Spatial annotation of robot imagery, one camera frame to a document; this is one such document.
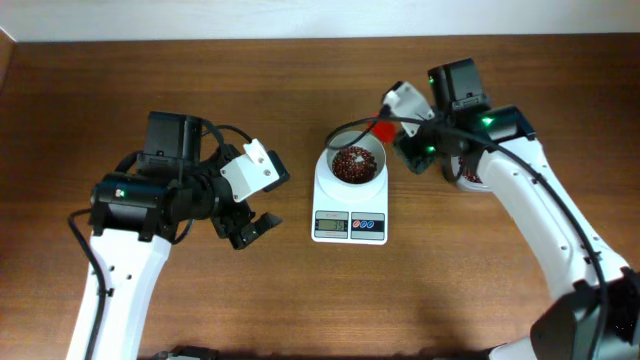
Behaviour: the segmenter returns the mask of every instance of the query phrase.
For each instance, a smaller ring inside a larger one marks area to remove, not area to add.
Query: wooden table
[[[389,151],[385,246],[309,234],[324,136],[375,112],[396,80],[431,96],[426,71],[464,57],[494,105],[528,116],[580,209],[640,267],[638,35],[19,44],[0,96],[0,353],[65,356],[87,267],[66,216],[142,147],[150,110],[239,126],[292,179],[250,199],[285,222],[248,249],[207,222],[172,249],[140,356],[179,344],[439,354],[527,335],[550,305],[536,259],[492,195],[461,193],[436,168],[415,176]]]

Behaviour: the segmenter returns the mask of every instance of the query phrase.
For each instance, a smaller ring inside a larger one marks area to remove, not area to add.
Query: kitchen scale
[[[330,145],[349,143],[360,131],[337,135]],[[332,171],[338,150],[325,149],[316,164],[313,187],[311,238],[316,242],[383,245],[387,242],[388,172],[382,143],[367,134],[355,147],[369,151],[376,162],[373,179],[364,184],[350,184]]]

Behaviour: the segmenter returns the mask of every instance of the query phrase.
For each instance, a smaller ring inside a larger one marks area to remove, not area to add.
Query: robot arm
[[[403,122],[394,148],[417,174],[437,156],[443,157],[443,164],[460,157],[464,170],[478,176],[516,222],[540,263],[554,301],[533,325],[530,338],[495,348],[489,358],[582,360],[590,358],[593,348],[594,359],[637,359],[640,276],[578,210],[552,172],[533,127],[514,106],[491,108],[471,59],[430,70],[429,83],[436,100],[434,117],[424,116],[430,106],[406,83],[396,84],[383,97],[381,115]],[[521,163],[497,151],[500,147]],[[557,199],[542,186],[543,181]],[[560,203],[566,209],[561,210]],[[585,233],[593,254],[589,255],[576,226]],[[598,281],[597,266],[604,284]]]
[[[220,144],[200,162],[203,125]],[[243,249],[282,221],[265,213],[251,222],[255,213],[245,199],[275,189],[288,172],[257,139],[244,149],[241,155],[225,144],[204,119],[150,114],[144,151],[123,160],[93,190],[89,247],[99,269],[89,266],[67,360],[136,358],[156,280],[171,246],[184,237],[176,237],[180,222],[208,218],[220,238]],[[128,174],[136,160],[138,173]]]

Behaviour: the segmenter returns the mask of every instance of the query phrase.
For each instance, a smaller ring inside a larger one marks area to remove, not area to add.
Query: red part
[[[373,135],[375,135],[378,140],[380,140],[383,144],[390,144],[393,142],[393,139],[396,137],[396,127],[393,123],[379,121],[376,126],[371,129]]]

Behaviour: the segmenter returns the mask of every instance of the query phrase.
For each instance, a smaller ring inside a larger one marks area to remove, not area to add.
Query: black cable
[[[131,154],[127,155],[124,159],[122,159],[122,161],[120,161],[118,166],[116,166],[116,172],[126,173],[127,171],[129,171],[133,164],[136,163],[136,160],[138,160],[139,154],[142,154],[142,151],[134,151]]]
[[[194,223],[194,219],[189,219],[187,222],[187,226],[184,228],[184,230],[182,230],[182,233],[180,234],[180,236],[178,236],[172,243],[171,245],[177,245],[179,244],[182,240],[184,240],[184,238],[187,237],[187,235],[189,235],[189,233],[191,232],[191,228],[193,226]]]
[[[84,254],[89,259],[89,263],[91,264],[91,267],[93,268],[93,271],[98,278],[98,308],[96,310],[96,317],[93,320],[93,327],[91,328],[89,342],[87,343],[87,351],[84,355],[85,360],[91,360],[91,358],[93,357],[93,350],[95,349],[96,340],[98,339],[98,332],[100,331],[100,325],[102,324],[102,315],[104,314],[105,302],[107,300],[107,285],[104,281],[104,274],[102,273],[100,264],[98,263],[96,257],[93,255],[93,252],[89,248],[87,241],[84,239],[82,233],[80,232],[80,230],[78,230],[78,227],[74,222],[76,216],[88,214],[90,212],[91,209],[78,210],[71,213],[68,219],[69,227],[71,228],[73,235],[75,235],[76,239],[78,239],[80,247],[82,247],[82,251],[84,251]]]
[[[351,147],[351,146],[355,145],[358,141],[362,140],[362,138],[364,138],[368,133],[370,133],[371,130],[373,130],[373,128],[376,127],[377,124],[378,124],[378,120],[375,120],[373,123],[371,123],[371,125],[369,125],[367,127],[367,129],[365,131],[360,133],[360,135],[358,135],[355,139],[351,140],[350,142],[348,142],[348,143],[346,143],[344,145],[339,145],[339,146],[327,145],[327,149],[329,149],[329,150],[342,150],[342,149],[346,149],[348,147]]]
[[[249,135],[247,135],[246,132],[238,129],[237,127],[233,126],[233,125],[217,125],[216,126],[219,130],[231,130],[237,134],[239,134],[240,136],[242,136],[245,140],[247,140],[248,142],[253,141],[253,138]],[[202,132],[202,136],[205,135],[209,135],[211,132],[209,130],[205,130]]]
[[[362,138],[364,138],[364,136],[367,135],[376,126],[378,121],[408,122],[408,123],[411,123],[411,124],[417,124],[417,125],[422,125],[422,126],[434,126],[435,125],[435,122],[433,122],[433,123],[432,122],[425,122],[425,121],[422,121],[422,120],[413,119],[413,118],[405,118],[405,117],[392,117],[392,118],[370,117],[370,118],[364,118],[364,119],[360,119],[360,120],[356,120],[356,121],[352,121],[352,122],[340,125],[337,128],[335,128],[325,138],[324,146],[325,146],[325,148],[330,149],[330,150],[342,150],[342,149],[348,148],[349,146],[353,146],[358,141],[362,140]],[[368,122],[372,122],[372,124],[369,125],[369,127],[367,127],[367,129],[365,131],[363,131],[360,135],[358,135],[355,139],[353,139],[349,143],[344,144],[344,145],[340,145],[340,146],[330,146],[329,145],[331,143],[331,140],[339,132],[341,132],[342,130],[345,130],[345,129],[348,129],[350,127],[354,127],[354,126],[357,126],[357,125],[366,124]]]
[[[584,245],[584,248],[587,251],[587,254],[589,256],[589,259],[593,264],[593,268],[596,273],[598,283],[600,284],[600,313],[598,314],[596,331],[594,333],[593,341],[591,342],[591,347],[589,349],[589,359],[594,360],[596,358],[596,354],[598,353],[600,339],[604,334],[606,321],[607,321],[607,313],[608,313],[608,307],[609,307],[609,294],[607,291],[607,283],[605,282],[604,272],[602,270],[602,266],[600,265],[600,261],[598,260],[598,255],[594,251],[593,246],[591,246],[591,242],[589,241],[587,234],[582,229],[582,226],[580,226],[578,219],[576,219],[576,217],[573,215],[569,207],[564,203],[562,198],[553,189],[553,187],[547,182],[544,176],[539,172],[537,172],[526,161],[522,160],[522,158],[520,158],[518,155],[514,154],[509,149],[499,145],[494,141],[485,139],[483,137],[480,137],[475,134],[462,131],[456,128],[438,126],[437,123],[424,122],[423,120],[416,120],[411,118],[395,118],[395,117],[394,118],[366,118],[366,119],[361,119],[357,121],[352,121],[350,123],[341,125],[338,128],[336,128],[334,131],[332,131],[327,136],[327,139],[325,140],[325,146],[328,147],[331,138],[333,138],[333,136],[335,136],[335,134],[337,134],[338,132],[344,129],[357,126],[363,123],[367,123],[369,121],[374,121],[374,120],[389,121],[389,122],[407,122],[412,124],[418,124],[423,127],[431,127],[434,131],[440,134],[448,134],[452,136],[461,137],[461,138],[473,141],[475,143],[484,145],[494,151],[500,151],[501,153],[505,154],[507,157],[512,159],[514,162],[516,162],[518,165],[520,165],[522,168],[524,168],[529,174],[531,174],[531,176],[533,176],[536,182],[538,182],[540,185],[542,185],[542,187],[544,187],[544,189],[549,193],[551,198],[553,198],[553,200],[556,202],[560,210],[562,210],[564,215],[567,217],[567,220],[569,220],[574,230],[576,231],[576,234],[582,241],[582,244]]]
[[[462,177],[462,173],[464,173],[465,167],[464,167],[464,164],[461,163],[460,158],[458,157],[458,165],[459,165],[458,173],[453,174],[452,163],[453,163],[452,156],[449,156],[448,158],[443,157],[440,163],[440,169],[442,170],[442,175],[444,176],[444,179],[447,180],[447,182],[450,184],[455,184]],[[453,175],[453,177],[449,175],[449,168],[451,168],[451,175]]]
[[[202,124],[207,128],[207,131],[213,134],[213,136],[216,138],[216,141],[218,142],[218,145],[224,145],[224,137],[220,133],[220,130],[218,130],[218,128],[213,125],[211,121],[202,119]]]
[[[567,219],[575,229],[576,233],[578,234],[578,237],[580,237],[580,240],[582,241],[582,244],[584,245],[584,248],[587,251],[587,254],[589,255],[589,259],[593,264],[593,269],[596,272],[598,283],[600,284],[600,313],[598,314],[598,322],[596,324],[596,330],[594,333],[593,341],[591,342],[591,347],[589,349],[589,359],[594,360],[596,358],[596,355],[598,354],[600,339],[602,339],[602,335],[604,334],[604,330],[606,326],[607,313],[609,310],[609,293],[607,290],[607,283],[605,282],[605,278],[604,278],[604,272],[602,270],[602,266],[600,265],[600,261],[598,260],[598,255],[593,249],[593,246],[591,246],[591,241],[589,241],[587,234],[584,232],[584,229],[582,229],[582,226],[580,226],[578,219],[576,219],[576,217],[573,215],[569,207],[564,203],[564,201],[562,201],[562,198],[560,198],[560,195],[558,195],[558,193],[553,189],[553,187],[547,182],[544,176],[542,176],[542,174],[537,172],[531,165],[529,165],[526,161],[522,160],[522,158],[520,158],[518,155],[511,152],[509,149],[503,146],[500,146],[499,144],[491,140],[487,140],[480,136],[477,136],[459,129],[455,129],[455,128],[443,127],[443,128],[437,128],[436,131],[438,131],[441,134],[449,134],[453,136],[462,137],[467,140],[471,140],[476,143],[485,145],[491,148],[492,150],[497,150],[505,154],[510,159],[515,161],[518,165],[522,166],[529,174],[533,176],[535,181],[537,181],[540,185],[542,185],[542,187],[545,188],[545,190],[547,190],[549,195],[553,198],[553,200],[556,202],[558,207],[562,210],[564,215],[567,217]]]

